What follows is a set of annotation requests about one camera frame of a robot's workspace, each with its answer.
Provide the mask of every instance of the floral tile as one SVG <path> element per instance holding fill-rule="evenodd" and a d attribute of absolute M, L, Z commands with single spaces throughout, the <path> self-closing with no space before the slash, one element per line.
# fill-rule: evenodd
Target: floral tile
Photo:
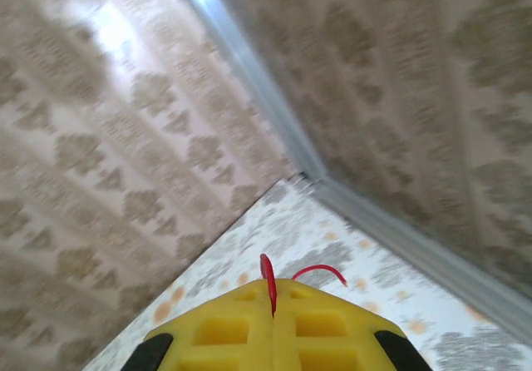
<path fill-rule="evenodd" d="M 261 253 L 268 254 L 278 277 L 291 277 L 317 263 L 338 267 L 347 278 L 347 288 L 320 270 L 302 276 L 300 282 L 398 324 L 435 371 L 528 371 L 525 364 L 532 364 L 532 349 L 371 237 L 280 181 L 85 370 L 120 369 L 157 325 L 260 278 Z"/>

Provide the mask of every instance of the yellow foam body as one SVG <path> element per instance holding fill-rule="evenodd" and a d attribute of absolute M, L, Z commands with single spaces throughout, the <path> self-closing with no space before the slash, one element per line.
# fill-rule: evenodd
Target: yellow foam body
<path fill-rule="evenodd" d="M 174 341 L 158 371 L 395 371 L 373 336 L 404 333 L 346 300 L 290 279 L 258 279 L 152 330 Z"/>

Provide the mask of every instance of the red wire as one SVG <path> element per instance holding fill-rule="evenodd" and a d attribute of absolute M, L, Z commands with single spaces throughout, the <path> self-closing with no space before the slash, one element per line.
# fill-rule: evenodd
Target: red wire
<path fill-rule="evenodd" d="M 267 255 L 262 253 L 260 255 L 260 272 L 268 281 L 269 299 L 272 302 L 272 316 L 275 314 L 277 308 L 277 285 L 275 284 L 275 275 L 273 275 L 272 262 L 269 261 Z"/>
<path fill-rule="evenodd" d="M 305 267 L 304 269 L 301 269 L 296 274 L 294 274 L 292 279 L 297 279 L 300 275 L 303 275 L 312 270 L 331 271 L 338 277 L 338 279 L 342 282 L 342 284 L 344 284 L 344 286 L 347 286 L 347 280 L 343 278 L 343 275 L 340 273 L 340 271 L 336 270 L 334 267 L 331 267 L 330 265 L 310 265 L 309 267 Z"/>

